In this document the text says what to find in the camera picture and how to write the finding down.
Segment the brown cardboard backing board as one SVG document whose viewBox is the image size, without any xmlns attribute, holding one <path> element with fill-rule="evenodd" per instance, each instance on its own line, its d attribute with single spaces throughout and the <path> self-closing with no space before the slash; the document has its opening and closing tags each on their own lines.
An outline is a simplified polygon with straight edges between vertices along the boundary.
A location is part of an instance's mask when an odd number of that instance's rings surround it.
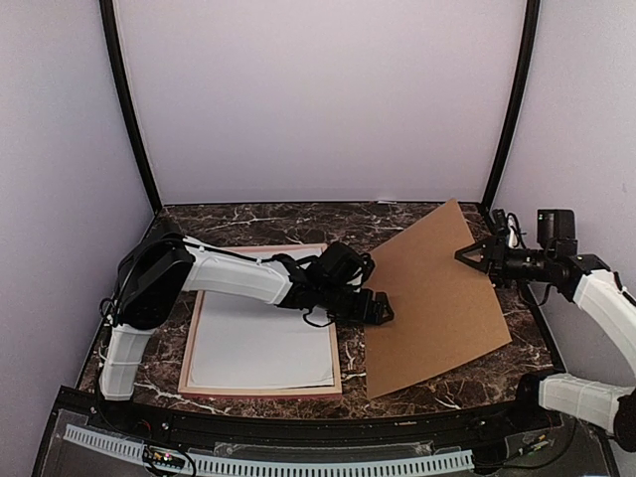
<svg viewBox="0 0 636 477">
<path fill-rule="evenodd" d="M 512 340 L 489 278 L 455 252 L 473 236 L 456 200 L 376 247 L 368 286 L 395 313 L 365 329 L 368 398 L 419 384 L 483 357 Z"/>
</svg>

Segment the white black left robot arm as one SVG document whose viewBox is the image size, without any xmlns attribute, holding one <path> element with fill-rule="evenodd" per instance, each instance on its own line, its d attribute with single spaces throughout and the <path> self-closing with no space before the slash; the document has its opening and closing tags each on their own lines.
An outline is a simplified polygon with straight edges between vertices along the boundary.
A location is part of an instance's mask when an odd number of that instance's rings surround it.
<svg viewBox="0 0 636 477">
<path fill-rule="evenodd" d="M 366 287 L 376 268 L 367 253 L 342 242 L 320 252 L 294 255 L 285 250 L 268 256 L 234 251 L 177 233 L 146 238 L 119 264 L 112 294 L 99 313 L 110 326 L 105 358 L 95 383 L 105 399 L 100 414 L 119 433 L 140 424 L 139 409 L 128 402 L 150 338 L 164 325 L 183 293 L 196 296 L 201 308 L 210 295 L 242 298 L 300 313 L 333 324 L 380 326 L 393 321 L 388 296 Z"/>
</svg>

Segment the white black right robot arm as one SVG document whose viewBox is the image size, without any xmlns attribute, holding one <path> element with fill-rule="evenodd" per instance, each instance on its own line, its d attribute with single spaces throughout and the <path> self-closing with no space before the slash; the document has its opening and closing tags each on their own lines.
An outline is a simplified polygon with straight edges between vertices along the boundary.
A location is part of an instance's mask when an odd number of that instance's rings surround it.
<svg viewBox="0 0 636 477">
<path fill-rule="evenodd" d="M 549 328 L 564 353 L 561 372 L 527 378 L 522 397 L 507 410 L 518 431 L 531 429 L 546 410 L 606 432 L 625 452 L 635 450 L 635 297 L 620 274 L 594 254 L 580 254 L 573 238 L 549 238 L 537 249 L 512 248 L 488 237 L 454 257 L 493 281 L 542 283 L 562 299 Z"/>
</svg>

